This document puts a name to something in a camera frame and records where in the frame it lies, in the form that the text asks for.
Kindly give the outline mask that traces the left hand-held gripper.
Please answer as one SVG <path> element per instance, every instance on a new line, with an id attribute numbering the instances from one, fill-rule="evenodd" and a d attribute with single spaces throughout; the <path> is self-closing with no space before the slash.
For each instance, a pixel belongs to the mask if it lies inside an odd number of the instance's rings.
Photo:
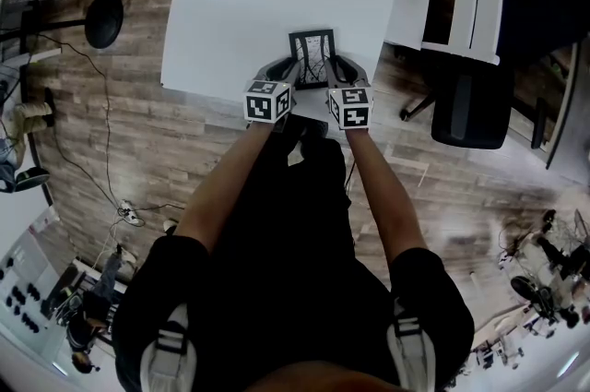
<path id="1" fill-rule="evenodd" d="M 292 57 L 273 61 L 248 80 L 243 93 L 243 113 L 248 122 L 275 125 L 293 106 L 294 85 L 300 62 Z"/>

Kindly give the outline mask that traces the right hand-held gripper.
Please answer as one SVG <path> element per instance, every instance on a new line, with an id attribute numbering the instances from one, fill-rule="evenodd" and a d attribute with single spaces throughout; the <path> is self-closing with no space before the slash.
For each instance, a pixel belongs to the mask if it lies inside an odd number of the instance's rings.
<path id="1" fill-rule="evenodd" d="M 372 87 L 363 68 L 335 55 L 325 58 L 328 108 L 340 130 L 368 129 L 372 119 Z"/>

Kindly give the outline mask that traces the black framed picture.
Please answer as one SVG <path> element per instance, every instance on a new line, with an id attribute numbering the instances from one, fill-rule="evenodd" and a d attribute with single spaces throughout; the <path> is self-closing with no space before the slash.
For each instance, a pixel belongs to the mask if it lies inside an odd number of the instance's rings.
<path id="1" fill-rule="evenodd" d="M 296 90 L 320 89 L 328 86 L 325 63 L 336 54 L 334 32 L 326 30 L 297 31 L 289 34 L 291 57 L 300 70 Z"/>

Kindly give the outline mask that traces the person's left forearm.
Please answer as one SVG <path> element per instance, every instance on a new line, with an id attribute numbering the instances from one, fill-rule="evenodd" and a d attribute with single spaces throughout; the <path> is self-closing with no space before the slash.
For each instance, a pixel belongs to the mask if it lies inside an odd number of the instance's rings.
<path id="1" fill-rule="evenodd" d="M 266 123 L 254 122 L 248 127 L 194 190 L 176 235 L 196 239 L 208 252 L 213 251 L 272 131 L 273 126 Z"/>

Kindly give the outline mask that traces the person's right forearm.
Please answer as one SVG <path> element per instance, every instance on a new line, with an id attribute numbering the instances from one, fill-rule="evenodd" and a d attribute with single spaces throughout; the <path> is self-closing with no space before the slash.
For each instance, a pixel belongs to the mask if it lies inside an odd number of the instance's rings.
<path id="1" fill-rule="evenodd" d="M 366 129 L 346 131 L 349 147 L 391 264 L 413 248 L 426 249 L 411 199 Z"/>

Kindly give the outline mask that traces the person's right grey shoe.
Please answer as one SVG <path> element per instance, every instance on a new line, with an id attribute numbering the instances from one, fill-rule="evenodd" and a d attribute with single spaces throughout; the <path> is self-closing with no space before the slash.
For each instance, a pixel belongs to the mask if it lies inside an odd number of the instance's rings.
<path id="1" fill-rule="evenodd" d="M 303 131 L 301 133 L 301 141 L 324 139 L 328 132 L 328 122 L 304 118 Z"/>

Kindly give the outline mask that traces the white wooden chair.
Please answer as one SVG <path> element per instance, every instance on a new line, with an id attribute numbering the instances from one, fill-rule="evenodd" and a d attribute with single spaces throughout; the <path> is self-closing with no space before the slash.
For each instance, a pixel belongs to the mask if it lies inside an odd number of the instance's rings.
<path id="1" fill-rule="evenodd" d="M 491 65 L 500 63 L 496 52 L 503 0 L 454 0 L 446 43 L 424 40 L 429 4 L 430 0 L 395 0 L 384 41 L 417 51 L 448 53 Z"/>

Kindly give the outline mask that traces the black office chair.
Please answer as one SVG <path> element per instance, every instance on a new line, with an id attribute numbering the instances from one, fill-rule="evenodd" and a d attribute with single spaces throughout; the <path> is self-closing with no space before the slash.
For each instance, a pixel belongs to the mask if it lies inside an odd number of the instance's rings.
<path id="1" fill-rule="evenodd" d="M 459 148 L 497 149 L 506 138 L 512 111 L 533 124 L 532 148 L 543 141 L 549 105 L 537 97 L 529 105 L 514 94 L 515 70 L 582 38 L 587 32 L 584 0 L 503 0 L 497 65 L 465 58 L 436 59 L 425 68 L 431 91 L 407 122 L 433 109 L 431 137 Z"/>

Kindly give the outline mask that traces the person's black clothing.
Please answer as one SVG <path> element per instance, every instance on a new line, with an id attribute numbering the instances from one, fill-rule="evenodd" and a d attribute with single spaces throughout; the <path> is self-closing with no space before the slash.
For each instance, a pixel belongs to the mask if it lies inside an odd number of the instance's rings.
<path id="1" fill-rule="evenodd" d="M 259 154 L 212 252 L 168 228 L 112 327 L 124 392 L 441 391 L 474 320 L 427 246 L 356 257 L 340 144 L 291 116 Z"/>

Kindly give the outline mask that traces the black floor fan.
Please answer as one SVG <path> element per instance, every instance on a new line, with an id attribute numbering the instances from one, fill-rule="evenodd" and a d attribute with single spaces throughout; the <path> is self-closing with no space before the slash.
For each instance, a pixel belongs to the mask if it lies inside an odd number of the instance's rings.
<path id="1" fill-rule="evenodd" d="M 95 49 L 109 47 L 119 35 L 124 21 L 122 0 L 93 0 L 81 19 L 46 22 L 41 4 L 60 0 L 0 0 L 0 63 L 28 62 L 25 55 L 31 38 L 74 27 L 82 27 L 88 44 Z"/>

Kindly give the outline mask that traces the white power strip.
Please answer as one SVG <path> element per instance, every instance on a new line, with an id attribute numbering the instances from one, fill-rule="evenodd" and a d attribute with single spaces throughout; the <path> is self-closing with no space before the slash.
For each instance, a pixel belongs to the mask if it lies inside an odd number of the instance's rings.
<path id="1" fill-rule="evenodd" d="M 120 218 L 132 226 L 141 227 L 144 224 L 144 221 L 137 216 L 133 206 L 126 200 L 120 202 L 117 213 Z"/>

